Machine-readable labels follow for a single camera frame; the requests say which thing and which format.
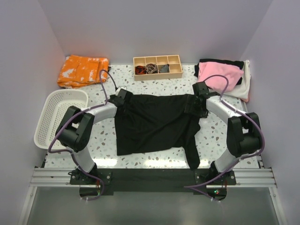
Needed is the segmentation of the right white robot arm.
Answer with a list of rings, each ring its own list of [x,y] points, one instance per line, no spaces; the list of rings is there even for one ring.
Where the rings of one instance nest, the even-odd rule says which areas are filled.
[[[239,111],[224,101],[217,92],[209,91],[204,82],[193,84],[194,94],[188,97],[185,112],[207,118],[209,113],[218,116],[226,125],[226,150],[209,168],[209,179],[220,184],[225,173],[239,163],[240,160],[253,157],[265,146],[265,140],[256,113]]]

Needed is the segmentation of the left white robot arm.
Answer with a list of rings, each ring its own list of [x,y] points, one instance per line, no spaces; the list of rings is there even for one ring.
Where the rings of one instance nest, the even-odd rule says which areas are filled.
[[[118,112],[125,109],[125,104],[132,96],[132,92],[119,88],[105,104],[86,109],[71,106],[63,116],[56,130],[54,141],[59,141],[65,147],[65,151],[71,154],[74,163],[81,171],[80,177],[85,183],[92,184],[97,179],[97,165],[88,150],[93,125],[114,118]]]

